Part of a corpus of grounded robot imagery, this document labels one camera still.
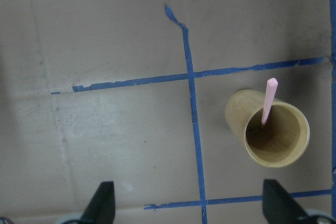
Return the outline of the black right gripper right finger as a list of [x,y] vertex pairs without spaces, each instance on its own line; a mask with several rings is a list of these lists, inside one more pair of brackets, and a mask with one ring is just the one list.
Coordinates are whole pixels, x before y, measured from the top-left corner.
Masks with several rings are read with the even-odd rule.
[[262,211],[268,223],[304,223],[309,219],[277,180],[265,179],[262,188]]

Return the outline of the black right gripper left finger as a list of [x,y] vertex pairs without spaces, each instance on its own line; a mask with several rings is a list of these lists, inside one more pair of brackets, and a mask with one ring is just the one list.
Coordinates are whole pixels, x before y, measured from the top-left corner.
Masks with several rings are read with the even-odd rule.
[[115,203],[113,181],[101,182],[79,223],[112,224],[116,216]]

